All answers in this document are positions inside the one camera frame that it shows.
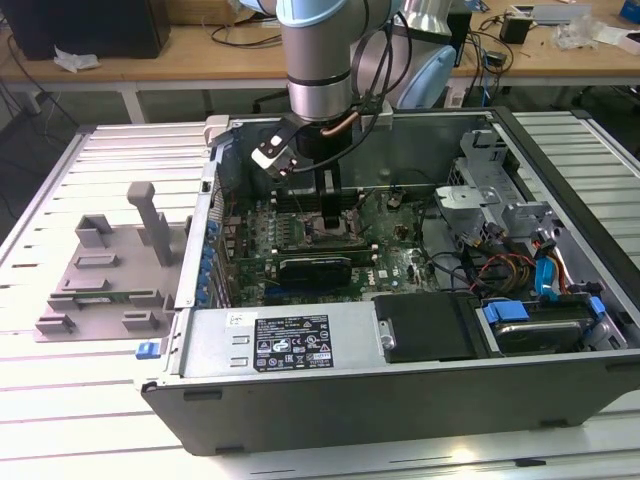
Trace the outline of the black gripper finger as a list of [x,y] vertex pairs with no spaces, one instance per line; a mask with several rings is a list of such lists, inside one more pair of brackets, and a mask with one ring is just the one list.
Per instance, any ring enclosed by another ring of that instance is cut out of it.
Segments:
[[315,174],[321,214],[326,229],[339,226],[341,214],[341,176],[339,167],[327,167]]

